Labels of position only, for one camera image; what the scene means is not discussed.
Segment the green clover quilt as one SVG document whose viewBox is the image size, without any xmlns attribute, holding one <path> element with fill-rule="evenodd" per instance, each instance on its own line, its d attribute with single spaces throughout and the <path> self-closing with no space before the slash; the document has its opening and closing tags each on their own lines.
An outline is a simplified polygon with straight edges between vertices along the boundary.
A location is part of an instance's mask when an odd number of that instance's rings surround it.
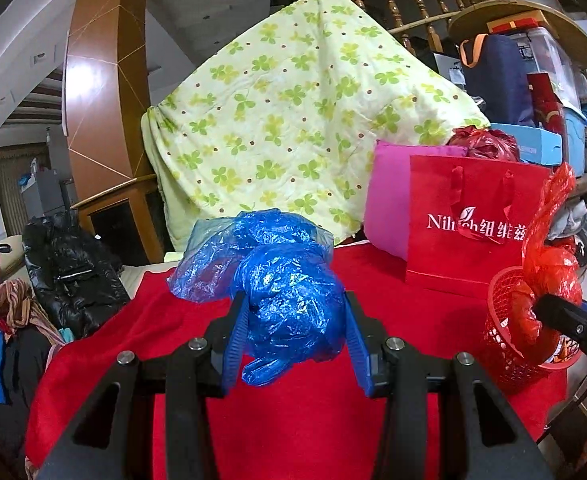
<svg viewBox="0 0 587 480">
<path fill-rule="evenodd" d="M 484 127 L 470 96 L 351 0 L 298 0 L 212 55 L 141 126 L 183 250 L 200 219 L 276 208 L 336 242 L 362 226 L 375 144 Z"/>
</svg>

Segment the clear plastic storage box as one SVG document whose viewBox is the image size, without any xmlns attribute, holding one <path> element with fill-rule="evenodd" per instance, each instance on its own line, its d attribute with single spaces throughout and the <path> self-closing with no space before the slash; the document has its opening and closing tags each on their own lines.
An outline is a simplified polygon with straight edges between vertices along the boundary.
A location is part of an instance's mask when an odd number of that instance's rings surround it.
<svg viewBox="0 0 587 480">
<path fill-rule="evenodd" d="M 578 112 L 580 100 L 571 59 L 554 36 L 544 27 L 536 27 L 511 35 L 525 60 L 528 74 L 547 73 L 555 95 L 564 106 Z"/>
</svg>

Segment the black puffer jacket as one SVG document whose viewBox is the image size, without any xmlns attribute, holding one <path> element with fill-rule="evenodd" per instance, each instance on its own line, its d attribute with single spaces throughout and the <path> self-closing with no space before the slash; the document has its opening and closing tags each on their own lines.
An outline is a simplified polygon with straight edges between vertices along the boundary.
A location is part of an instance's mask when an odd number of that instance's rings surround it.
<svg viewBox="0 0 587 480">
<path fill-rule="evenodd" d="M 120 280 L 122 263 L 81 228 L 74 210 L 31 219 L 22 244 L 36 299 L 74 338 L 92 335 L 130 301 Z"/>
</svg>

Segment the dark red plastic bag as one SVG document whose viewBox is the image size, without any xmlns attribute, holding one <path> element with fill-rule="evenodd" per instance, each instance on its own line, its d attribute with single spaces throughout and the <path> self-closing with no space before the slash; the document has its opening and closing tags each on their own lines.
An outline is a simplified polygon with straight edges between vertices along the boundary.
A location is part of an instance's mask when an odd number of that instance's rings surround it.
<svg viewBox="0 0 587 480">
<path fill-rule="evenodd" d="M 520 151 L 516 139 L 490 128 L 467 126 L 454 129 L 447 145 L 466 148 L 469 157 L 519 162 Z"/>
</svg>

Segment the red plastic mesh basket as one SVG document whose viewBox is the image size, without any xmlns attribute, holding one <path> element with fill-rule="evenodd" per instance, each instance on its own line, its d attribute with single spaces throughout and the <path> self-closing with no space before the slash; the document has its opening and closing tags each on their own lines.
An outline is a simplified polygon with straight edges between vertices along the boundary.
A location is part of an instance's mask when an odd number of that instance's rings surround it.
<svg viewBox="0 0 587 480">
<path fill-rule="evenodd" d="M 534 363 L 525 338 L 513 322 L 513 291 L 522 268 L 511 266 L 492 278 L 487 291 L 487 318 L 483 332 L 482 364 L 493 382 L 503 391 L 520 391 L 551 373 L 563 372 L 578 362 L 581 351 L 567 336 L 560 336 L 557 348 L 545 362 Z"/>
</svg>

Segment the red paper gift bag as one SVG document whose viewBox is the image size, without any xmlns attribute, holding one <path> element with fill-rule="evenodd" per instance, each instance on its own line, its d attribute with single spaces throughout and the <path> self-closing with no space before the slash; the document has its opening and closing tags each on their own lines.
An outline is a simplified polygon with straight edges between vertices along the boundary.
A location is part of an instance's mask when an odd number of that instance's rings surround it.
<svg viewBox="0 0 587 480">
<path fill-rule="evenodd" d="M 484 299 L 496 273 L 521 263 L 551 170 L 524 162 L 413 155 L 406 281 Z"/>
</svg>

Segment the striped brown scarf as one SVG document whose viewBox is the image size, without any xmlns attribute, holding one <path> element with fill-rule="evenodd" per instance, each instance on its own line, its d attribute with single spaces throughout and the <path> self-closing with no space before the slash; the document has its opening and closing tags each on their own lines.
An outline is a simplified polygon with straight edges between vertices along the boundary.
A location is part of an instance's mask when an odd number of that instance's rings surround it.
<svg viewBox="0 0 587 480">
<path fill-rule="evenodd" d="M 7 342 L 20 330 L 34 327 L 51 346 L 64 346 L 66 341 L 36 300 L 30 285 L 20 278 L 0 284 L 0 333 Z"/>
</svg>

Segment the blue plastic bag ball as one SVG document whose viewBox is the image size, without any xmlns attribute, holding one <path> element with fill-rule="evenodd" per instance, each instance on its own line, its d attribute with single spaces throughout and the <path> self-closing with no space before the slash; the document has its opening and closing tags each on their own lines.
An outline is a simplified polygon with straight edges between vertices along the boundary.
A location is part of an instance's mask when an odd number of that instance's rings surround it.
<svg viewBox="0 0 587 480">
<path fill-rule="evenodd" d="M 272 384 L 295 364 L 338 356 L 344 287 L 330 269 L 333 234 L 277 208 L 199 220 L 169 278 L 175 297 L 205 304 L 244 292 L 249 302 L 243 380 Z"/>
</svg>

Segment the navy blue tote bag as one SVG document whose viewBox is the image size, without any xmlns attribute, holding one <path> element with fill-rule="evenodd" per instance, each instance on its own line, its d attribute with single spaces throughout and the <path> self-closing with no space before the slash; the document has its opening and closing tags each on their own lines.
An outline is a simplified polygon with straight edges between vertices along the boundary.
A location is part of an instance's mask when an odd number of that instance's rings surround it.
<svg viewBox="0 0 587 480">
<path fill-rule="evenodd" d="M 525 61 L 513 39 L 480 34 L 459 45 L 469 96 L 484 99 L 484 115 L 498 124 L 534 126 Z"/>
</svg>

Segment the wooden cabinet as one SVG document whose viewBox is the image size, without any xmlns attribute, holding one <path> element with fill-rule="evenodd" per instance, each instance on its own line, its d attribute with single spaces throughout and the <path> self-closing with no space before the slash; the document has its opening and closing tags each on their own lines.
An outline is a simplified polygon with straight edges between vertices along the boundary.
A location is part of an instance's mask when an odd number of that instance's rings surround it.
<svg viewBox="0 0 587 480">
<path fill-rule="evenodd" d="M 80 226 L 124 264 L 160 263 L 171 246 L 154 174 L 122 183 L 72 206 Z"/>
</svg>

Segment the woven bamboo tray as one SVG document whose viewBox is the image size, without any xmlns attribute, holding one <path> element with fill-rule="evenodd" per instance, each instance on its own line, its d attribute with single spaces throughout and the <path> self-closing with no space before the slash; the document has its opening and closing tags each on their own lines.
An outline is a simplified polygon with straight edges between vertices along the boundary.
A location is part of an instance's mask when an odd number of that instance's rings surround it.
<svg viewBox="0 0 587 480">
<path fill-rule="evenodd" d="M 565 14 L 527 0 L 487 0 L 459 11 L 449 24 L 449 37 L 455 44 L 477 35 L 511 34 L 536 27 L 546 28 L 563 48 L 571 62 L 587 69 L 586 32 Z"/>
</svg>

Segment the light blue shoe box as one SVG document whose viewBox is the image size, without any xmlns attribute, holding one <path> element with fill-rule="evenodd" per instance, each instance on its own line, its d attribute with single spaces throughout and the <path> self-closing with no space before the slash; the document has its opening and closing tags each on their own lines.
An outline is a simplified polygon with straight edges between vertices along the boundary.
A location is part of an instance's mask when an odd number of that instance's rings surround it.
<svg viewBox="0 0 587 480">
<path fill-rule="evenodd" d="M 497 122 L 492 122 L 491 127 L 515 138 L 522 162 L 546 167 L 559 166 L 563 162 L 563 138 L 558 133 Z"/>
</svg>

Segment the red liquor box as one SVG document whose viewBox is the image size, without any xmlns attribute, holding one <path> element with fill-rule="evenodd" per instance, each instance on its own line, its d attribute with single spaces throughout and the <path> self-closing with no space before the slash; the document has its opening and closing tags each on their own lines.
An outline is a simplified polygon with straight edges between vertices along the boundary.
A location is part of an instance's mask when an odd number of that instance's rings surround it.
<svg viewBox="0 0 587 480">
<path fill-rule="evenodd" d="M 566 133 L 563 103 L 556 96 L 551 77 L 548 73 L 531 73 L 527 75 L 527 79 L 536 125 L 563 136 Z"/>
</svg>

